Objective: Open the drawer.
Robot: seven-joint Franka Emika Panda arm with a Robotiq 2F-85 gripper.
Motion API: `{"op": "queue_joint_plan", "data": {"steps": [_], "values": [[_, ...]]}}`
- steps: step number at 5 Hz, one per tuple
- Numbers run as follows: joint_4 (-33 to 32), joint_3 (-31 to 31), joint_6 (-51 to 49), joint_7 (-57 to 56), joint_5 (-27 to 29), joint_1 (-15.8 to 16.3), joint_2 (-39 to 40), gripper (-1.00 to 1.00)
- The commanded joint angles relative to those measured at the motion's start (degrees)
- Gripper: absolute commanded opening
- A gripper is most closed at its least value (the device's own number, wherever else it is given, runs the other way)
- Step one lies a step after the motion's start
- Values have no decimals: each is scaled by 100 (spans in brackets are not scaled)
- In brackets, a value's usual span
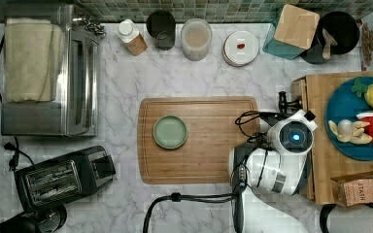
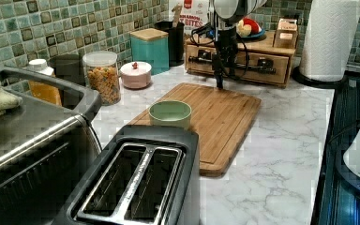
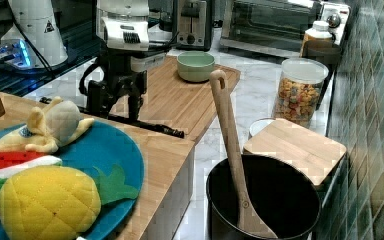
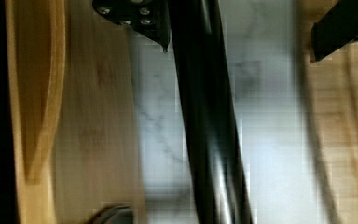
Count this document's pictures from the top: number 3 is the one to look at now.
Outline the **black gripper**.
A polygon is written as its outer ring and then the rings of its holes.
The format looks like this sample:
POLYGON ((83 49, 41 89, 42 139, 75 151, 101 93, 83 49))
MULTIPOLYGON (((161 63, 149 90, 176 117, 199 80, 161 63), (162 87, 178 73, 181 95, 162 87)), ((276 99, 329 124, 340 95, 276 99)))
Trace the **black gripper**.
POLYGON ((129 119, 136 121, 147 90, 147 70, 163 62, 166 53, 161 47, 145 52, 102 47, 95 64, 103 70, 104 77, 88 83, 87 112, 107 118, 108 100, 127 96, 129 119))

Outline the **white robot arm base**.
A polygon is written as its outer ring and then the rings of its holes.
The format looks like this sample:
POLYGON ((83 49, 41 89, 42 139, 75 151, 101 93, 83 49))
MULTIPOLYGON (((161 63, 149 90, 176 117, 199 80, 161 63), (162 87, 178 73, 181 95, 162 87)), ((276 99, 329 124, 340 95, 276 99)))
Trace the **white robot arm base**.
POLYGON ((7 0, 13 26, 1 37, 0 60, 19 70, 51 70, 68 59, 51 0, 7 0))

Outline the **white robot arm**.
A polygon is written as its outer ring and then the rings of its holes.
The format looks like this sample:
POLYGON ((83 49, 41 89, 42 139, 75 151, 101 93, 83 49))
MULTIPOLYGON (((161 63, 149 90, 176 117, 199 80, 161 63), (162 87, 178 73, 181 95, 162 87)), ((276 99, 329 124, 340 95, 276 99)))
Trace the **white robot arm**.
POLYGON ((99 68, 103 78, 81 80, 86 111, 109 115, 117 101, 128 98, 128 119, 136 121, 147 91, 147 71, 162 64, 169 44, 152 46, 148 36, 148 0, 97 0, 96 35, 100 53, 85 73, 99 68))

